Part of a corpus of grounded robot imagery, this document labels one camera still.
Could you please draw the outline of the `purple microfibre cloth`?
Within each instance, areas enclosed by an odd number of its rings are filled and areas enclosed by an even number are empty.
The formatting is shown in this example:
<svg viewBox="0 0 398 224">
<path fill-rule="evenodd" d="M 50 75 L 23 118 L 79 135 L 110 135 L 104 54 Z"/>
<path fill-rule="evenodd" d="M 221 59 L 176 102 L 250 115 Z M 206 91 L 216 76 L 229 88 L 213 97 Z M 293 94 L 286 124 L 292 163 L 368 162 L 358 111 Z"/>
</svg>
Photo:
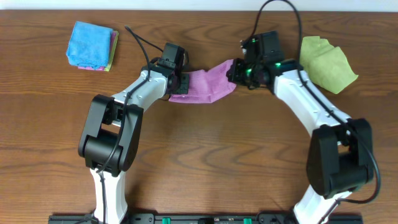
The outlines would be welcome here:
<svg viewBox="0 0 398 224">
<path fill-rule="evenodd" d="M 209 104 L 227 96 L 236 88 L 236 84 L 229 82 L 226 76 L 232 64 L 233 59 L 230 59 L 209 70 L 190 72 L 188 93 L 172 95 L 169 101 L 184 104 Z"/>
</svg>

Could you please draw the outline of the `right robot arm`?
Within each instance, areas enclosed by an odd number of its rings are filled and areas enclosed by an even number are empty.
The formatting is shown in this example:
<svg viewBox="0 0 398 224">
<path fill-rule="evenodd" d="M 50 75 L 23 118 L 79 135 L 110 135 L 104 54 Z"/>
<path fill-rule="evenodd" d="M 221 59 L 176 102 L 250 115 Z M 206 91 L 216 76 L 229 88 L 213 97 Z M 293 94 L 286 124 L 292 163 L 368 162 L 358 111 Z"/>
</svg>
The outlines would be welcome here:
<svg viewBox="0 0 398 224">
<path fill-rule="evenodd" d="M 293 208 L 295 223 L 327 223 L 333 210 L 377 172 L 372 131 L 365 119 L 352 119 L 310 81 L 301 64 L 286 59 L 276 31 L 241 41 L 244 57 L 233 61 L 229 82 L 267 88 L 298 117 L 311 140 L 306 165 L 310 183 Z"/>
</svg>

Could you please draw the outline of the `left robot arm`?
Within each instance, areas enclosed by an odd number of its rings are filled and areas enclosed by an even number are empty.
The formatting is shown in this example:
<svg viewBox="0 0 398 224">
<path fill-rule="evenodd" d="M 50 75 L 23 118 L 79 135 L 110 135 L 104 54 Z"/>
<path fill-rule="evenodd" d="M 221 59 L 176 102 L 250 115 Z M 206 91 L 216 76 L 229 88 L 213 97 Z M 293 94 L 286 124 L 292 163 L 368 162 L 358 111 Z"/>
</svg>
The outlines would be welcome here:
<svg viewBox="0 0 398 224">
<path fill-rule="evenodd" d="M 156 100 L 187 93 L 186 50 L 167 43 L 143 66 L 136 81 L 112 96 L 96 95 L 78 145 L 95 182 L 96 208 L 87 223 L 122 223 L 127 213 L 125 175 L 139 145 L 144 112 Z"/>
</svg>

